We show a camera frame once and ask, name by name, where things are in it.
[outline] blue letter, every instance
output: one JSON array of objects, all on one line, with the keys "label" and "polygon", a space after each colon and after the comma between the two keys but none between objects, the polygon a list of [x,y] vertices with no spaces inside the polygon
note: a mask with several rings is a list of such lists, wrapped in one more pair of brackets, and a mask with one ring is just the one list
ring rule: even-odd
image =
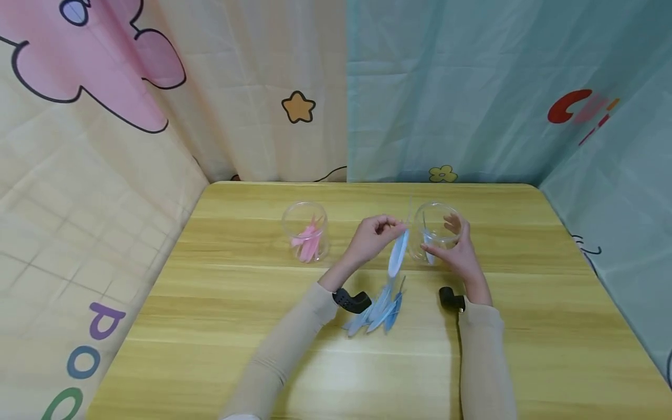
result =
[{"label": "blue letter", "polygon": [[[77,359],[77,356],[82,353],[88,353],[93,357],[93,366],[89,370],[83,372],[77,370],[75,367],[75,360]],[[100,353],[98,353],[98,350],[88,345],[80,345],[70,353],[70,358],[68,359],[68,375],[72,376],[74,379],[87,379],[95,373],[95,370],[98,369],[98,365],[100,365]]]}]

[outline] clear plastic cup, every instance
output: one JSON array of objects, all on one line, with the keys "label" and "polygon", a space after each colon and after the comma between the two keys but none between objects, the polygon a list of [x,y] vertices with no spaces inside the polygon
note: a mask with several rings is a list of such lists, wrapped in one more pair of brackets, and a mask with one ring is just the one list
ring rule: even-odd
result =
[{"label": "clear plastic cup", "polygon": [[447,204],[425,203],[415,213],[409,236],[409,254],[421,265],[438,265],[441,261],[426,253],[420,245],[426,243],[435,247],[451,249],[455,246],[462,224],[458,212]]},{"label": "clear plastic cup", "polygon": [[320,261],[329,252],[327,212],[314,202],[293,204],[282,215],[290,250],[302,263]]}]

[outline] purple letter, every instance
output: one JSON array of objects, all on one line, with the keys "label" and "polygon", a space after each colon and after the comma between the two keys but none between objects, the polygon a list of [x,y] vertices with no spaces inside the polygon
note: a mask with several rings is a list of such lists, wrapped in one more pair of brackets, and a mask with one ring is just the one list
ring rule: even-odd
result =
[{"label": "purple letter", "polygon": [[[96,315],[93,321],[91,321],[91,326],[89,327],[89,334],[91,334],[91,338],[95,340],[103,340],[108,338],[119,326],[119,320],[126,316],[125,312],[108,308],[105,305],[101,305],[97,302],[92,303],[91,306],[89,306],[89,309],[91,309],[93,312],[98,312],[98,315]],[[98,326],[100,324],[100,320],[102,320],[103,317],[110,317],[114,319],[114,321],[112,321],[110,328],[105,331],[100,331]]]}]

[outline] black wrist device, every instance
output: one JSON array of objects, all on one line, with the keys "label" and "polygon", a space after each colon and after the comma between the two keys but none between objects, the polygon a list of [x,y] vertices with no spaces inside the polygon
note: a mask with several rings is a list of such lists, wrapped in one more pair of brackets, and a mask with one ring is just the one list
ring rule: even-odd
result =
[{"label": "black wrist device", "polygon": [[366,292],[359,292],[357,296],[352,297],[346,289],[340,288],[331,296],[338,306],[353,314],[361,314],[371,306],[371,298]]}]

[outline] yellow flower print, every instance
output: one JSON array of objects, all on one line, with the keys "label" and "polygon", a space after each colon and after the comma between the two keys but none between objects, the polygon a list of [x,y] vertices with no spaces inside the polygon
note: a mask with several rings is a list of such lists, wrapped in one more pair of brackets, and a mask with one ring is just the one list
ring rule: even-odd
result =
[{"label": "yellow flower print", "polygon": [[431,168],[429,170],[429,180],[432,182],[454,182],[458,178],[458,174],[453,173],[453,167],[444,165],[440,168]]}]

